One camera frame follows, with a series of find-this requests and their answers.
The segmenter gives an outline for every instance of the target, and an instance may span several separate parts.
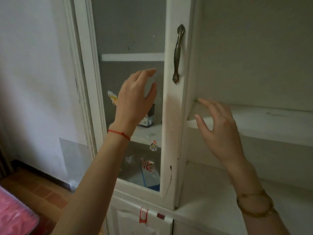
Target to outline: white shelf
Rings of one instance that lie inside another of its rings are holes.
[[[103,54],[104,62],[164,62],[164,53],[145,54]]]
[[[157,141],[157,147],[161,148],[162,124],[153,125],[149,128],[137,126],[133,136],[131,136],[131,141],[146,145],[150,145],[154,140]]]
[[[313,234],[313,191],[267,180],[262,185],[290,234]],[[189,162],[175,213],[212,234],[247,234],[235,191],[221,169]]]
[[[255,106],[229,105],[243,136],[313,146],[313,112],[282,110]],[[209,129],[213,119],[206,107],[196,102],[187,126],[198,128],[194,115],[203,117]]]

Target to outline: hand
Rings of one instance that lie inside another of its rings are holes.
[[[197,126],[211,152],[229,169],[245,162],[236,122],[228,106],[222,103],[199,99],[213,118],[213,130],[209,130],[203,118],[195,115]]]
[[[156,69],[138,71],[130,75],[123,83],[116,106],[115,121],[109,129],[119,131],[128,137],[134,133],[136,126],[151,109],[157,94],[157,83],[154,82],[145,97],[145,85]]]

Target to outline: baseboard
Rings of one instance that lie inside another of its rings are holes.
[[[25,169],[25,170],[27,170],[29,172],[32,172],[32,173],[34,173],[34,174],[36,174],[36,175],[38,175],[38,176],[40,176],[42,178],[45,178],[45,179],[51,181],[52,183],[57,184],[58,186],[61,186],[64,189],[72,192],[71,186],[68,183],[66,183],[64,181],[61,181],[61,180],[59,180],[59,179],[57,179],[57,178],[55,178],[53,176],[50,176],[47,173],[44,173],[44,172],[42,172],[42,171],[40,171],[40,170],[30,166],[30,165],[27,165],[24,162],[21,162],[19,160],[13,160],[11,162],[11,164],[12,164],[14,170],[16,170],[18,167],[21,167],[21,168],[23,168],[23,169]]]

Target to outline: tile floor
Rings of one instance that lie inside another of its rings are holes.
[[[21,168],[2,179],[0,185],[40,216],[37,232],[33,231],[32,235],[40,234],[38,231],[43,228],[49,234],[72,195],[66,189]]]

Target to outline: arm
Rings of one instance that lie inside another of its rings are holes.
[[[153,76],[155,72],[156,69],[138,71],[123,83],[118,96],[115,121],[109,129],[131,137],[156,97],[156,83],[152,85],[149,94],[145,97],[148,77]],[[52,235],[96,235],[99,233],[127,145],[127,138],[108,132],[102,147],[86,171]]]
[[[246,160],[230,109],[216,101],[199,99],[212,115],[214,126],[209,130],[204,120],[195,115],[198,128],[211,152],[227,169],[237,196],[259,194],[263,187],[255,168]],[[266,196],[247,196],[239,198],[246,211],[263,213],[270,208],[270,198]],[[289,235],[288,230],[276,212],[266,217],[255,218],[242,213],[249,235]]]

